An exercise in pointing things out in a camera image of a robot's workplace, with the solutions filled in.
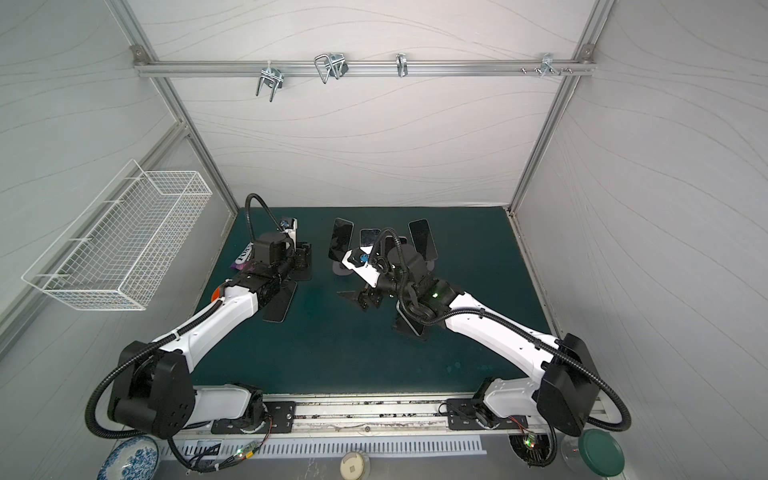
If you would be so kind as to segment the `black phone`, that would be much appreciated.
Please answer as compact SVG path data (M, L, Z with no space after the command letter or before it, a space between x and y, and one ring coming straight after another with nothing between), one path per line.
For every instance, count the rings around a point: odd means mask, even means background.
M294 280L287 280L281 285L279 292L265 305L263 320L269 323L282 323L285 321L292 300L298 288Z

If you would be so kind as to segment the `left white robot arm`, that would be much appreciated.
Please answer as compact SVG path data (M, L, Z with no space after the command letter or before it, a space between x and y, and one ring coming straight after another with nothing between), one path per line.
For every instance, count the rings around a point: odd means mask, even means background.
M242 268L217 288L209 305L154 341L134 341L123 349L86 404L84 422L93 435L170 440L187 427L216 421L246 430L262 426L266 409L258 388L201 386L192 374L244 321L261 314L266 322L283 322L299 282L310 279L312 247L298 240L297 219L271 221L273 230L249 236Z

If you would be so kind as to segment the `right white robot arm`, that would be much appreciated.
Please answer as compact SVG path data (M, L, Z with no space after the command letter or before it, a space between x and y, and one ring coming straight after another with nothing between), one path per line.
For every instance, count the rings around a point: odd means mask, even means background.
M344 297L362 310L377 308L386 297L395 301L395 331L424 338L442 325L472 339L515 365L524 378L485 380L471 407L484 428L502 419L538 415L550 427L579 437L587 425L623 432L631 413L598 374L586 344L568 334L557 338L538 332L490 309L465 290L434 275L438 252L425 219L409 224L409 237L394 229L368 229L357 247L354 225L334 222L328 256L364 285Z

